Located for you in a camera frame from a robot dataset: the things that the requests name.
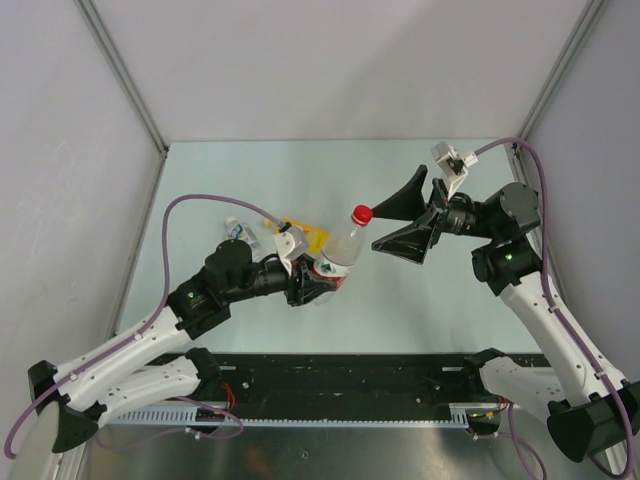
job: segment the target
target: metal frame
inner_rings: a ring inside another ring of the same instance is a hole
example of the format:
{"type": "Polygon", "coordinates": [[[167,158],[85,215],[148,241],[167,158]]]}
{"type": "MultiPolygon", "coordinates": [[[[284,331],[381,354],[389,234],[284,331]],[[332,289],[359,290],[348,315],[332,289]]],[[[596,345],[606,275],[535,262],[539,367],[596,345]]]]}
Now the metal frame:
{"type": "Polygon", "coordinates": [[[519,137],[525,140],[529,138],[531,132],[542,118],[550,100],[560,88],[562,81],[569,73],[569,70],[571,70],[576,58],[578,58],[582,48],[587,43],[589,36],[602,17],[608,4],[609,2],[607,0],[589,0],[576,25],[573,27],[567,43],[565,43],[562,48],[560,56],[553,65],[551,73],[549,73],[549,76],[545,80],[542,90],[538,94],[538,98],[536,98],[533,107],[529,110],[527,118],[518,131],[519,137]]]}
{"type": "Polygon", "coordinates": [[[151,113],[149,113],[149,109],[144,103],[142,99],[142,95],[140,91],[136,87],[127,66],[125,65],[118,49],[115,46],[109,32],[107,31],[107,27],[105,26],[102,18],[100,18],[100,14],[96,9],[96,6],[93,4],[92,0],[74,0],[76,3],[80,14],[84,18],[87,27],[93,34],[96,43],[100,47],[105,60],[111,67],[113,74],[116,76],[118,83],[122,87],[122,90],[127,97],[127,99],[131,102],[131,106],[135,110],[135,112],[140,117],[151,141],[158,149],[160,154],[166,154],[168,150],[168,146],[165,141],[162,139],[162,135],[160,134],[160,130],[153,120],[151,113]]]}

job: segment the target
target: metal floor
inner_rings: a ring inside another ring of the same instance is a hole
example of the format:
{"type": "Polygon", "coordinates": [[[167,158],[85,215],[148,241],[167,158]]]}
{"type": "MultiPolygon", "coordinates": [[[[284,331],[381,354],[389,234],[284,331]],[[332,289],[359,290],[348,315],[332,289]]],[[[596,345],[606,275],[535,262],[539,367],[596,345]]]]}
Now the metal floor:
{"type": "MultiPolygon", "coordinates": [[[[562,457],[533,418],[518,431],[541,455],[549,479],[601,479],[590,462],[562,457]]],[[[126,445],[158,427],[111,427],[106,443],[126,445]]],[[[463,430],[248,428],[229,441],[176,434],[127,453],[87,449],[81,480],[502,480],[527,475],[510,440],[474,442],[463,430]]]]}

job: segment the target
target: plastic bottle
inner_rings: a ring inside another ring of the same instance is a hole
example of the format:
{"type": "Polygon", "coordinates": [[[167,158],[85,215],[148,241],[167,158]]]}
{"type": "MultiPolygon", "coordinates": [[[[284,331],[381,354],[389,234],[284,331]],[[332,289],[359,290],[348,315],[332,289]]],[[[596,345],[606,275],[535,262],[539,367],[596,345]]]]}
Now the plastic bottle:
{"type": "MultiPolygon", "coordinates": [[[[372,218],[373,211],[369,207],[358,205],[351,214],[351,219],[329,235],[322,253],[313,263],[314,273],[334,280],[339,289],[362,252],[367,238],[365,228],[372,218]]],[[[334,294],[335,292],[324,293],[314,303],[326,303],[334,294]]]]}
{"type": "Polygon", "coordinates": [[[232,240],[242,240],[251,247],[251,257],[254,262],[258,262],[264,257],[264,252],[258,237],[246,223],[240,223],[236,217],[228,217],[224,221],[227,226],[227,238],[232,240]]]}

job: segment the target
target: bottle label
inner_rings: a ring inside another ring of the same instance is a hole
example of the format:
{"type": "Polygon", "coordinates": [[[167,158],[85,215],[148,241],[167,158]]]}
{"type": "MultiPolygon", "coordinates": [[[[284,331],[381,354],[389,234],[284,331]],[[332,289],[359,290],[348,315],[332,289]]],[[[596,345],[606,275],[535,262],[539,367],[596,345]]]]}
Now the bottle label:
{"type": "Polygon", "coordinates": [[[316,258],[315,262],[313,262],[313,272],[316,275],[336,282],[336,288],[340,288],[342,286],[352,268],[353,265],[345,267],[344,265],[333,263],[331,260],[325,257],[323,253],[321,253],[320,256],[316,258]]]}

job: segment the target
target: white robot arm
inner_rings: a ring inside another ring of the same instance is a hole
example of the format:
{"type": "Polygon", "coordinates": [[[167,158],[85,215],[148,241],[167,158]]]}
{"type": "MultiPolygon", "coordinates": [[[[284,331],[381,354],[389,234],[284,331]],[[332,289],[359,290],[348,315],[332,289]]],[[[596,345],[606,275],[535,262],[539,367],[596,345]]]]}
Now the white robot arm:
{"type": "Polygon", "coordinates": [[[467,367],[478,391],[508,398],[545,422],[556,445],[576,462],[628,438],[629,426],[637,433],[640,382],[632,384],[591,342],[529,244],[527,234],[541,224],[537,193],[511,183],[485,202],[474,201],[459,188],[476,155],[459,155],[444,142],[432,153],[442,177],[433,180],[429,200],[422,196],[427,168],[421,165],[373,209],[375,217],[411,223],[375,241],[373,249],[422,264],[443,233],[489,239],[472,252],[474,274],[520,318],[551,368],[521,368],[497,350],[480,352],[467,367]]]}

